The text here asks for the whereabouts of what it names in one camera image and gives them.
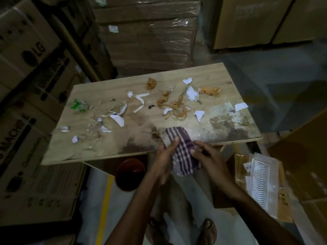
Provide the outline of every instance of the purple checkered cloth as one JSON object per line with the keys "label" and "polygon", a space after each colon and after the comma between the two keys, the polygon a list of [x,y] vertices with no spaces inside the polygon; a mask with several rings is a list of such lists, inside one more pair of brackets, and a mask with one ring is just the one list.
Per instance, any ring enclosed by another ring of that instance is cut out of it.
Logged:
{"label": "purple checkered cloth", "polygon": [[173,170],[178,176],[194,174],[201,168],[197,159],[191,156],[190,149],[195,149],[187,131],[183,127],[166,128],[167,138],[163,138],[164,144],[169,146],[176,136],[180,137],[180,143],[171,155]]}

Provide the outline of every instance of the person's right hand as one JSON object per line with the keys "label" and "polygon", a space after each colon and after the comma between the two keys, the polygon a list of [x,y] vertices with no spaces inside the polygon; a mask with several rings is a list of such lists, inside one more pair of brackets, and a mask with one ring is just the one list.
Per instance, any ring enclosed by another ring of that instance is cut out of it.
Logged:
{"label": "person's right hand", "polygon": [[227,185],[235,184],[221,153],[210,144],[198,140],[193,141],[196,150],[190,150],[191,155],[198,159],[207,171],[210,179],[222,190]]}

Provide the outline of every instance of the table top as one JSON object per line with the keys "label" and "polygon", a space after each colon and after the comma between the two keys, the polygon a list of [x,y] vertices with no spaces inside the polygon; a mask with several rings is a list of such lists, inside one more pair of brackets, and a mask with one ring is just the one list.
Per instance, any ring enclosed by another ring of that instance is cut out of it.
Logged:
{"label": "table top", "polygon": [[[153,90],[146,89],[148,79],[153,78],[157,85]],[[185,120],[178,120],[173,115],[163,116],[163,109],[157,106],[162,91],[173,86],[167,103],[178,100],[187,85],[184,79],[193,78],[190,84],[194,90],[201,86],[219,87],[216,96],[200,94],[199,102],[191,101],[184,94],[183,103],[191,107]],[[128,91],[135,94],[150,93],[142,97],[144,107],[137,113],[141,102],[134,96],[129,98]],[[84,101],[91,109],[84,113],[73,110],[74,100]],[[92,119],[97,119],[119,103],[127,101],[127,109],[121,117],[125,120],[120,127],[110,117],[103,118],[103,125],[111,133],[93,132],[87,129]],[[153,127],[157,130],[174,126],[186,129],[192,140],[201,140],[215,145],[243,143],[261,139],[261,134],[247,108],[235,111],[235,104],[242,103],[235,84],[223,63],[172,70],[148,75],[133,76],[103,82],[75,85],[63,110],[42,164],[80,162],[97,159],[115,158],[146,154],[157,149],[159,142],[153,138]],[[205,111],[198,122],[194,111]],[[61,126],[68,126],[69,132],[61,132]]]}

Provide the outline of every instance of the white paper scrap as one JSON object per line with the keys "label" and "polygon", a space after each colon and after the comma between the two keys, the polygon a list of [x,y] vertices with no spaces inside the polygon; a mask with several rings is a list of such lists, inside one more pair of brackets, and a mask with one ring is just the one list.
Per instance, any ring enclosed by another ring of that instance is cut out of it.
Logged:
{"label": "white paper scrap", "polygon": [[117,113],[117,115],[122,115],[125,111],[126,111],[126,108],[127,108],[127,103],[125,103],[125,105],[123,106],[123,108],[120,110],[119,113]]}
{"label": "white paper scrap", "polygon": [[242,110],[247,107],[248,107],[248,105],[245,102],[242,102],[242,103],[235,105],[235,111],[239,111],[239,110]]}
{"label": "white paper scrap", "polygon": [[123,127],[125,124],[124,119],[119,115],[112,114],[110,115],[110,118],[113,118],[117,122],[117,124],[119,124],[120,127]]}
{"label": "white paper scrap", "polygon": [[250,173],[251,171],[251,166],[252,166],[252,162],[246,162],[246,163],[243,163],[243,166],[245,168],[245,170]]}
{"label": "white paper scrap", "polygon": [[72,139],[73,143],[77,143],[79,141],[79,137],[78,136],[74,136]]}
{"label": "white paper scrap", "polygon": [[183,80],[185,84],[190,84],[193,81],[192,77],[187,78],[186,80]]}
{"label": "white paper scrap", "polygon": [[76,70],[78,73],[81,73],[81,72],[82,72],[82,69],[81,69],[81,67],[80,67],[78,64],[75,66],[75,70]]}
{"label": "white paper scrap", "polygon": [[172,111],[173,109],[172,108],[166,108],[164,111],[163,111],[163,113],[164,113],[164,115],[166,115],[169,111]]}
{"label": "white paper scrap", "polygon": [[202,119],[202,117],[204,115],[204,111],[195,111],[194,115],[197,117],[198,122],[200,122],[200,120]]}
{"label": "white paper scrap", "polygon": [[186,91],[187,98],[191,101],[198,101],[199,100],[199,93],[194,91],[192,86],[190,86]]}
{"label": "white paper scrap", "polygon": [[61,131],[61,132],[70,132],[68,126],[61,126],[61,127],[60,127],[60,131]]}
{"label": "white paper scrap", "polygon": [[245,183],[246,183],[246,190],[248,193],[250,193],[251,190],[251,177],[245,176]]}
{"label": "white paper scrap", "polygon": [[144,96],[148,96],[150,93],[146,93],[146,94],[138,94],[136,96],[136,98],[142,103],[142,105],[140,107],[138,107],[136,110],[134,110],[134,113],[137,113],[138,111],[140,111],[143,107],[144,107],[144,100],[141,97]]}
{"label": "white paper scrap", "polygon": [[117,27],[117,26],[109,25],[108,28],[109,28],[109,32],[112,32],[113,34],[117,34],[117,33],[119,33],[119,32],[118,32],[118,27]]}
{"label": "white paper scrap", "polygon": [[104,125],[103,126],[101,126],[101,128],[100,128],[100,131],[101,132],[103,132],[103,133],[110,133],[111,131],[110,130],[108,130],[108,128],[107,127],[105,127]]}

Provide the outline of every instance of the concrete floor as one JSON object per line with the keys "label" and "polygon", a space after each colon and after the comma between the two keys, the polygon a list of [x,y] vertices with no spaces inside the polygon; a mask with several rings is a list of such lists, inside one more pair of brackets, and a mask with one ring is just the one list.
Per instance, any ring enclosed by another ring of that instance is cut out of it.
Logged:
{"label": "concrete floor", "polygon": [[[219,54],[208,48],[199,31],[193,65],[218,62],[225,64],[261,132],[296,129],[327,107],[327,41],[268,51]],[[112,185],[102,239],[96,241],[101,234],[99,222],[107,178],[105,173],[91,170],[88,192],[80,209],[84,224],[77,242],[103,244],[133,197],[133,192],[125,193]],[[162,217],[168,224],[170,241],[194,245],[203,220],[211,217],[219,231],[218,244],[245,244],[244,241],[255,244],[238,215],[213,208],[210,193],[206,192],[207,184],[203,175],[171,177],[172,197],[166,201],[174,208],[165,210]]]}

